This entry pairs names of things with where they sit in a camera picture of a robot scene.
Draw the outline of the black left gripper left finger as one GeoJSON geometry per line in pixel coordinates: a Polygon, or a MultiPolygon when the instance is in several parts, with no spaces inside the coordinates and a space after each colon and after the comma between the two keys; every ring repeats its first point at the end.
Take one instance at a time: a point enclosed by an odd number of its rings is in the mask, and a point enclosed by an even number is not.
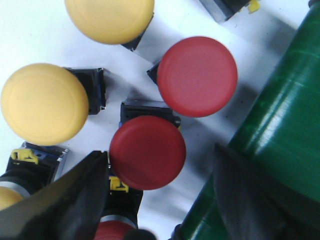
{"type": "Polygon", "coordinates": [[[69,172],[0,212],[2,240],[92,240],[107,198],[108,154],[92,151],[69,172]]]}

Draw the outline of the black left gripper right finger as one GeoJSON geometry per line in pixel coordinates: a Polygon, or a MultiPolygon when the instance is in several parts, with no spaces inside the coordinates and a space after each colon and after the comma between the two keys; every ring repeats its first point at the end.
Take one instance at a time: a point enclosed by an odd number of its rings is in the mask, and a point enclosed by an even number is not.
{"type": "Polygon", "coordinates": [[[320,238],[319,202],[220,144],[215,146],[213,189],[232,240],[320,238]]]}

